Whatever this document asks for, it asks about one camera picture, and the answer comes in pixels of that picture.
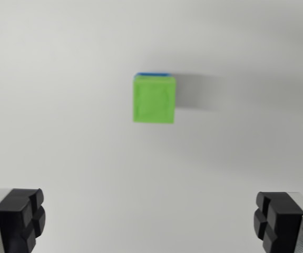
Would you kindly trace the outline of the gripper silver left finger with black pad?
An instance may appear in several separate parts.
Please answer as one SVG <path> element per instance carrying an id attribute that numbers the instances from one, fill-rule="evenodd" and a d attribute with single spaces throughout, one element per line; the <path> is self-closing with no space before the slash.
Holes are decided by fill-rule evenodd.
<path id="1" fill-rule="evenodd" d="M 41 189 L 0 189 L 0 252 L 30 253 L 45 227 Z"/>

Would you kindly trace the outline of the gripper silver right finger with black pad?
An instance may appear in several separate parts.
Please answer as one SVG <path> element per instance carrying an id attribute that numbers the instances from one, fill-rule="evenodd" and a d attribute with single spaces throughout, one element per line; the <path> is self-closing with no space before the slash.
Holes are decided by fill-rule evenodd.
<path id="1" fill-rule="evenodd" d="M 268 253 L 303 252 L 303 195 L 258 192 L 253 225 Z"/>

